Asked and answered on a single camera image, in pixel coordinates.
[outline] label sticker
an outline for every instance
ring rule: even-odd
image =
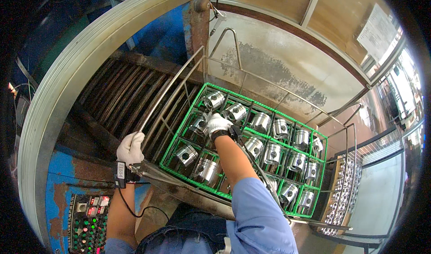
[[[124,163],[118,162],[117,163],[117,177],[120,179],[124,179]]]

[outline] forearm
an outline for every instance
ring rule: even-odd
[[[130,209],[134,211],[134,185],[126,184],[121,189],[124,199]],[[135,232],[135,217],[127,209],[118,189],[115,189],[114,197],[109,208],[108,222],[106,225],[106,238],[118,238],[126,241],[134,249],[137,247]]]
[[[217,148],[220,164],[231,188],[238,181],[247,177],[259,179],[247,156],[230,137],[219,136],[215,139],[214,145]]]

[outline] paper notice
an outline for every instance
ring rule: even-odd
[[[357,40],[374,60],[379,62],[395,36],[396,29],[394,25],[376,3]]]

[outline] blue shirt sleeve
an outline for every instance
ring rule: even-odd
[[[226,221],[226,228],[233,253],[298,253],[287,219],[259,179],[235,185],[232,210],[236,221]]]
[[[131,254],[134,253],[132,247],[118,238],[109,238],[105,244],[105,254]]]

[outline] wrist device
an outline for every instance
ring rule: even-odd
[[[113,168],[114,181],[116,188],[126,188],[126,184],[134,184],[141,178],[126,166],[124,161],[117,160]]]

